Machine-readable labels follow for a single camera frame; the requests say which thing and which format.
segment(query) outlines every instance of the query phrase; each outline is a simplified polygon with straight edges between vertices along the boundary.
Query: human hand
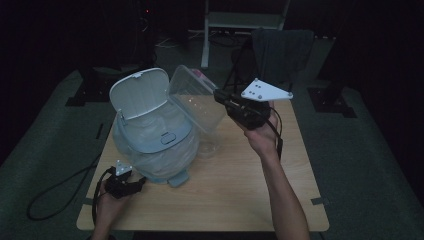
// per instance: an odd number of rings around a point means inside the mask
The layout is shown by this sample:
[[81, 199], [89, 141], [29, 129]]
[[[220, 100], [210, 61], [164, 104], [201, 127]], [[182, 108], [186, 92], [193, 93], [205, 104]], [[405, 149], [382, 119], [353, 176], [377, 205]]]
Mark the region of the human hand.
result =
[[[274, 102], [269, 102], [271, 108], [274, 108]], [[277, 117], [275, 112], [271, 111], [269, 121], [275, 128], [277, 128]], [[271, 127], [265, 123], [262, 127], [258, 127], [253, 130], [246, 129], [243, 125], [236, 122], [236, 124], [243, 130], [244, 135], [247, 137], [252, 149], [260, 156], [263, 157], [265, 154], [270, 152], [276, 152], [276, 134]]]
[[102, 224], [110, 227], [114, 220], [121, 214], [131, 196], [125, 196], [116, 199], [105, 190], [106, 180], [100, 185], [99, 197], [97, 202], [96, 225]]

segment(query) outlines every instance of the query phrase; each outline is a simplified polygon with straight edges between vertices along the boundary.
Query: clear plastic container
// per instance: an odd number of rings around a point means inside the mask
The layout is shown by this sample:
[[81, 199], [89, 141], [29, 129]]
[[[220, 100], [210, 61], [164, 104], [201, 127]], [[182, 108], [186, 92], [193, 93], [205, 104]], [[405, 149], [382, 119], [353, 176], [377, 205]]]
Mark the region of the clear plastic container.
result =
[[202, 72], [181, 65], [171, 78], [167, 95], [203, 132], [213, 133], [226, 114], [214, 99], [215, 89], [217, 86]]

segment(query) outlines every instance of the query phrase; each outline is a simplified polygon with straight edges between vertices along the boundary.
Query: hand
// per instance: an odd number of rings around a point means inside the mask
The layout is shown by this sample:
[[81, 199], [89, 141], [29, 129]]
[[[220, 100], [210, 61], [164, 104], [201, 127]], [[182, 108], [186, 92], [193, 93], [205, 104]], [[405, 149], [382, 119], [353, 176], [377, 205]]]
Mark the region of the hand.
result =
[[[274, 102], [269, 102], [269, 105], [274, 108]], [[277, 117], [274, 111], [271, 111], [269, 121], [277, 128]], [[236, 124], [244, 131], [244, 135], [247, 137], [250, 146], [259, 156], [262, 157], [264, 154], [276, 151], [275, 143], [277, 136], [267, 123], [254, 130], [248, 130], [238, 122]]]
[[125, 196], [116, 199], [105, 190], [106, 181], [100, 185], [99, 197], [97, 202], [96, 226], [94, 227], [91, 240], [107, 240], [109, 239], [110, 228], [113, 222], [118, 218], [119, 214], [125, 208], [131, 196]]
[[102, 224], [110, 227], [114, 220], [125, 208], [131, 196], [125, 196], [116, 199], [105, 190], [106, 181], [100, 185], [99, 197], [97, 202], [97, 220], [96, 225]]

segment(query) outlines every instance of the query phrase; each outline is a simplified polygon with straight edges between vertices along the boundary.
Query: white stand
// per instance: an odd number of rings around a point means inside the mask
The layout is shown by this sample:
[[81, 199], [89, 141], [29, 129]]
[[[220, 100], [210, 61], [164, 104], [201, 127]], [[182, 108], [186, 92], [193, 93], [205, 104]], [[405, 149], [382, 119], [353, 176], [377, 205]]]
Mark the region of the white stand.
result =
[[286, 0], [283, 12], [278, 14], [209, 12], [209, 0], [205, 0], [205, 36], [201, 67], [209, 65], [209, 27], [278, 29], [282, 30], [291, 0]]

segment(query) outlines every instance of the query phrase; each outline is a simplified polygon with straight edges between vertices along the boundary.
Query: plastic container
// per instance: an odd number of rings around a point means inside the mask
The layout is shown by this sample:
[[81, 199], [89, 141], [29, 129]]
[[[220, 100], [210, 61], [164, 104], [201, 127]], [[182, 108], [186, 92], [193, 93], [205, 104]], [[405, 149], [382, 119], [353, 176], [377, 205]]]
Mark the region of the plastic container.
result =
[[217, 86], [198, 69], [180, 65], [172, 76], [167, 95], [200, 129], [198, 156], [210, 158], [220, 147], [216, 128], [226, 114], [213, 96]]

